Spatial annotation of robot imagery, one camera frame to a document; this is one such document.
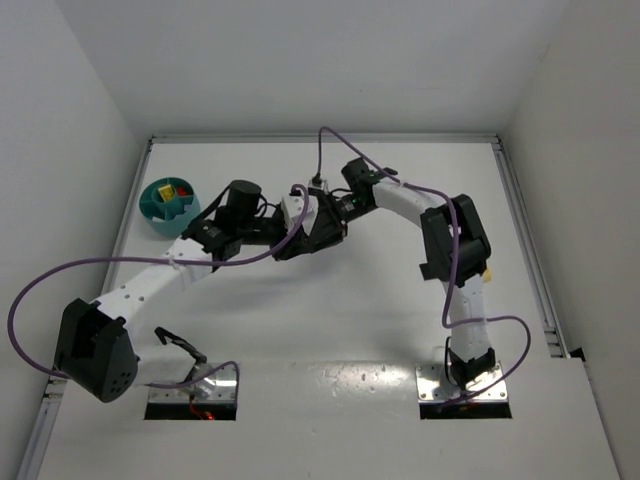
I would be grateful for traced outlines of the long yellow lego plate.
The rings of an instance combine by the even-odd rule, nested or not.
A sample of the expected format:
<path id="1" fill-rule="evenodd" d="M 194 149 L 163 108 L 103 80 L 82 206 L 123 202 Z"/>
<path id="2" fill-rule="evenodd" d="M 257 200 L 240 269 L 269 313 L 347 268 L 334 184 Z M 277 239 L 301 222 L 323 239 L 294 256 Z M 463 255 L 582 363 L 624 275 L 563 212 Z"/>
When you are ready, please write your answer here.
<path id="1" fill-rule="evenodd" d="M 157 188 L 159 198 L 164 202 L 170 202 L 175 196 L 175 190 L 171 184 L 164 184 Z"/>

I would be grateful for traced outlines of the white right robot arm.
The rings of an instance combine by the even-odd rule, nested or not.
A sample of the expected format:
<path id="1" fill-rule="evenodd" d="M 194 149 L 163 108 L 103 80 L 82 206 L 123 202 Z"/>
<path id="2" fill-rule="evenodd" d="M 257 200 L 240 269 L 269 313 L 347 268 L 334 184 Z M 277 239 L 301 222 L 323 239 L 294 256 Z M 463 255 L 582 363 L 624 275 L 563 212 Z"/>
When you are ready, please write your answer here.
<path id="1" fill-rule="evenodd" d="M 309 186 L 319 196 L 319 208 L 341 227 L 376 209 L 391 211 L 419 227 L 426 255 L 421 275 L 426 281 L 441 281 L 445 289 L 442 325 L 450 331 L 449 381 L 463 389 L 496 364 L 483 301 L 491 246 L 469 196 L 447 200 L 393 179 L 392 173 L 374 171 L 357 158 L 341 170 L 347 194 L 333 196 L 319 173 Z"/>

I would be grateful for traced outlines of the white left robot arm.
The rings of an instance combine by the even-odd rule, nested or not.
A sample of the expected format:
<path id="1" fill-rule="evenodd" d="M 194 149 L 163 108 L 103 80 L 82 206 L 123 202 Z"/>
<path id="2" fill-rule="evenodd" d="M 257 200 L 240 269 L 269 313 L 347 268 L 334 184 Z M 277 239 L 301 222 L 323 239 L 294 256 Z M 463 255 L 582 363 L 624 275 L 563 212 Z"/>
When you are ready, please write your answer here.
<path id="1" fill-rule="evenodd" d="M 103 403 L 134 385 L 186 388 L 206 375 L 208 360 L 192 343 L 161 326 L 160 309 L 216 271 L 249 264 L 245 245 L 266 245 L 275 257 L 297 245 L 313 216 L 308 188 L 296 184 L 271 216 L 259 214 L 261 188 L 234 180 L 158 258 L 119 287 L 62 314 L 54 365 Z"/>

